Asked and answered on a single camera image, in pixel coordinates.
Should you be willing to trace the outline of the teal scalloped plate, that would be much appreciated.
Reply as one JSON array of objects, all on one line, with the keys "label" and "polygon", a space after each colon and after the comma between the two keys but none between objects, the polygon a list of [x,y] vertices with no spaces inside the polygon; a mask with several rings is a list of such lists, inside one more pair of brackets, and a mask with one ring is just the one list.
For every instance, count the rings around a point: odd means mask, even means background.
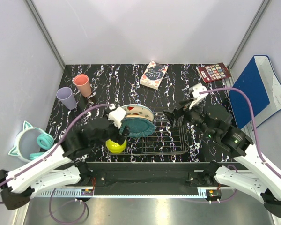
[{"label": "teal scalloped plate", "polygon": [[127,126],[129,127],[128,136],[131,138],[146,137],[155,132],[155,125],[146,118],[125,118],[122,121],[120,133],[122,133]]}]

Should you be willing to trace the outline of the lilac cup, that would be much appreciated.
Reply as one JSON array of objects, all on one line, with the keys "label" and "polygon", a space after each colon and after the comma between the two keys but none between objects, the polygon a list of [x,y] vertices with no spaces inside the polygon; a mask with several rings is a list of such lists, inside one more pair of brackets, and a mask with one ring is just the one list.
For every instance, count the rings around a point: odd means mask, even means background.
[{"label": "lilac cup", "polygon": [[60,88],[56,93],[56,97],[69,110],[73,110],[77,107],[73,91],[69,87]]}]

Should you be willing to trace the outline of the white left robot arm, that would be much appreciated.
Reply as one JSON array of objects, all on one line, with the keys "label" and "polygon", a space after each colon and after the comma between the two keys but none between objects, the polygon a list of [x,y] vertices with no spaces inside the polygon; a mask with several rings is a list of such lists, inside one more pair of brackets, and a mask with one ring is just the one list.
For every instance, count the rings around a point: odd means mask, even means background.
[{"label": "white left robot arm", "polygon": [[44,191],[77,183],[88,185],[92,174],[84,163],[77,163],[59,172],[55,172],[55,169],[86,155],[92,143],[112,140],[123,144],[129,131],[128,127],[120,130],[125,118],[125,112],[109,112],[77,130],[72,129],[78,121],[74,119],[62,138],[46,153],[18,169],[0,170],[0,203],[8,210],[15,210]]}]

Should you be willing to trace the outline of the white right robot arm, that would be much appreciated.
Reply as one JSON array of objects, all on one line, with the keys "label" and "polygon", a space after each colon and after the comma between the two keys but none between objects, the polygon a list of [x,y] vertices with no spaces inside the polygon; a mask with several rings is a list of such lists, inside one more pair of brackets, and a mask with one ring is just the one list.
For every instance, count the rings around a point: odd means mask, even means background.
[{"label": "white right robot arm", "polygon": [[187,106],[164,111],[170,124],[175,126],[180,117],[209,136],[215,145],[230,157],[249,169],[256,179],[234,172],[217,163],[210,162],[201,175],[202,180],[213,186],[216,183],[230,186],[261,202],[273,215],[281,218],[281,170],[259,154],[253,140],[231,124],[232,115],[222,105],[204,108]]}]

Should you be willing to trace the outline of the yellow-green bowl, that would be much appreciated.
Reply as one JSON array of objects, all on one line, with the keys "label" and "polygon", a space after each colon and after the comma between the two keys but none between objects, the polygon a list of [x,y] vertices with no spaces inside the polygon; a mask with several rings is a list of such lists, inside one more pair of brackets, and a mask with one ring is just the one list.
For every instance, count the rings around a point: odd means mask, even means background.
[{"label": "yellow-green bowl", "polygon": [[105,146],[109,152],[119,154],[125,150],[127,146],[127,141],[124,140],[123,144],[118,144],[109,139],[105,142]]}]

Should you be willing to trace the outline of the beige speckled plate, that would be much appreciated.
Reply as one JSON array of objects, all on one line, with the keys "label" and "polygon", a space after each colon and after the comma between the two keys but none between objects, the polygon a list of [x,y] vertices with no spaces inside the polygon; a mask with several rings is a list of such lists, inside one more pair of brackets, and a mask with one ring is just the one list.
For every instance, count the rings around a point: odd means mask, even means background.
[{"label": "beige speckled plate", "polygon": [[146,117],[138,115],[138,114],[129,114],[126,116],[126,118],[141,118],[141,119],[146,119]]}]

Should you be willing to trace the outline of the white plate with strawberries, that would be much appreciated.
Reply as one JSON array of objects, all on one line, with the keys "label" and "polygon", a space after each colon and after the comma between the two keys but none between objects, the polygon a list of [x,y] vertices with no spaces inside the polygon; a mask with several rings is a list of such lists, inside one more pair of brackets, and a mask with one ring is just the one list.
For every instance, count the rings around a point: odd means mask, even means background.
[{"label": "white plate with strawberries", "polygon": [[138,105],[138,104],[129,104],[129,105],[121,106],[121,107],[126,111],[127,115],[138,114],[138,115],[146,117],[146,119],[151,122],[154,119],[153,112],[146,106]]}]

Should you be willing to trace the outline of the floral cover book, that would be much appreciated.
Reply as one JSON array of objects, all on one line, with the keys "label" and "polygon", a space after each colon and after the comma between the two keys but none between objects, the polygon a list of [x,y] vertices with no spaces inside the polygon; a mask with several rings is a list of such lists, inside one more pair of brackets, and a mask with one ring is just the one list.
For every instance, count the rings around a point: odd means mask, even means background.
[{"label": "floral cover book", "polygon": [[140,84],[157,90],[165,76],[169,65],[159,64],[150,61],[143,75],[140,78]]}]

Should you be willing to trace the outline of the dark red booklet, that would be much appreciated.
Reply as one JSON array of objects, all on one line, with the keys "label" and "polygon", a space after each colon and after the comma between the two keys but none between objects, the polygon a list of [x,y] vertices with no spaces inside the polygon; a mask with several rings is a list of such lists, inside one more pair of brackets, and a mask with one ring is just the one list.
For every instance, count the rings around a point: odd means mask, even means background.
[{"label": "dark red booklet", "polygon": [[228,68],[223,63],[198,66],[197,72],[201,76],[204,83],[210,83],[231,77]]}]

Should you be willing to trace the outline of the teal headphones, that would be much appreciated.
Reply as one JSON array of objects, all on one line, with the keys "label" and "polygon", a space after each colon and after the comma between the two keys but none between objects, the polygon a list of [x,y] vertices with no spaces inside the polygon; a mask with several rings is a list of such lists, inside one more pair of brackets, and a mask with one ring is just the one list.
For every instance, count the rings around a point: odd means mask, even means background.
[{"label": "teal headphones", "polygon": [[[54,145],[54,138],[49,134],[42,133],[37,137],[37,144],[40,148],[44,150],[49,150]],[[31,153],[30,160],[34,160],[35,158],[43,154],[44,152]]]}]

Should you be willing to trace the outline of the white cat-ear basket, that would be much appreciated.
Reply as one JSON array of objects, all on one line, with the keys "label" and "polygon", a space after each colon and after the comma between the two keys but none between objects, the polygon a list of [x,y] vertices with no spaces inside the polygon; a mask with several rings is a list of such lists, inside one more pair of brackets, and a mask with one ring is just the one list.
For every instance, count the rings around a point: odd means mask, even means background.
[{"label": "white cat-ear basket", "polygon": [[31,125],[25,120],[22,125],[22,131],[16,136],[14,145],[8,152],[8,155],[18,157],[25,163],[30,162],[31,153],[38,153],[44,150],[37,144],[37,137],[42,133],[48,134],[43,129]]}]

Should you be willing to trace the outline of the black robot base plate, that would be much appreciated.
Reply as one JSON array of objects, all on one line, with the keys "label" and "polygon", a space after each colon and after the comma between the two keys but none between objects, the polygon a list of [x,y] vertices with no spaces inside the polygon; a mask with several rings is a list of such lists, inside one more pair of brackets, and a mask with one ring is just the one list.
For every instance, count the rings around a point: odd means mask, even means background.
[{"label": "black robot base plate", "polygon": [[219,184],[207,172],[211,163],[88,163],[84,181],[54,187],[41,197],[206,198]]}]

